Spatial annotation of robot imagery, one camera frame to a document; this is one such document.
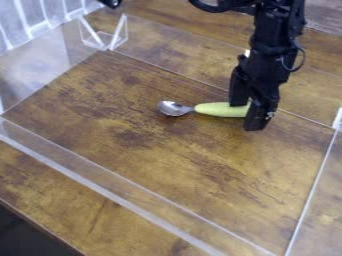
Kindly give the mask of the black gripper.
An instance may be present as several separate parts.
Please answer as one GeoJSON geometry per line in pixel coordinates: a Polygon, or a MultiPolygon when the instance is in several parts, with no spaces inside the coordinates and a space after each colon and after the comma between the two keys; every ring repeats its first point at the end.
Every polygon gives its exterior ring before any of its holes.
{"type": "Polygon", "coordinates": [[[304,0],[263,0],[256,4],[249,56],[237,57],[228,88],[231,106],[244,106],[253,98],[244,118],[245,131],[263,130],[275,115],[279,86],[297,70],[293,63],[300,47],[295,38],[301,34],[303,18],[304,0]]]}

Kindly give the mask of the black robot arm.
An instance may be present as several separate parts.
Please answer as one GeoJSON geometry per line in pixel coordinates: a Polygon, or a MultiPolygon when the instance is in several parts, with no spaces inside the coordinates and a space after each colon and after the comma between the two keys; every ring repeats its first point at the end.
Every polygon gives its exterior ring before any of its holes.
{"type": "Polygon", "coordinates": [[[288,80],[305,60],[304,50],[296,42],[305,24],[304,0],[188,0],[208,13],[245,12],[253,16],[249,37],[249,55],[237,56],[229,77],[228,104],[247,105],[243,128],[263,130],[273,117],[280,100],[279,86],[288,80]]]}

